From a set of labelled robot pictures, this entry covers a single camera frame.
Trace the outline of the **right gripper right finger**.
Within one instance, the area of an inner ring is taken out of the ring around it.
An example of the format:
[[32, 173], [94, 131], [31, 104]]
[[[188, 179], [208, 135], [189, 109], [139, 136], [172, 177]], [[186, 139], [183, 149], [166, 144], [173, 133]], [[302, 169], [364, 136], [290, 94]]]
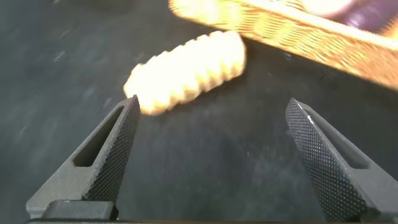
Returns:
[[397, 222], [397, 181], [308, 105], [290, 99], [289, 131], [329, 222]]

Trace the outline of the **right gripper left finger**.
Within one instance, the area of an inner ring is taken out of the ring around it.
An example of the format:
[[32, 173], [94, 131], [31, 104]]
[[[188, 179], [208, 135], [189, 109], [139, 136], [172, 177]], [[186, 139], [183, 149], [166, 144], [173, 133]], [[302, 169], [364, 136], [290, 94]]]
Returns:
[[136, 96], [119, 102], [27, 201], [30, 217], [42, 218], [57, 200], [115, 203], [139, 117]]

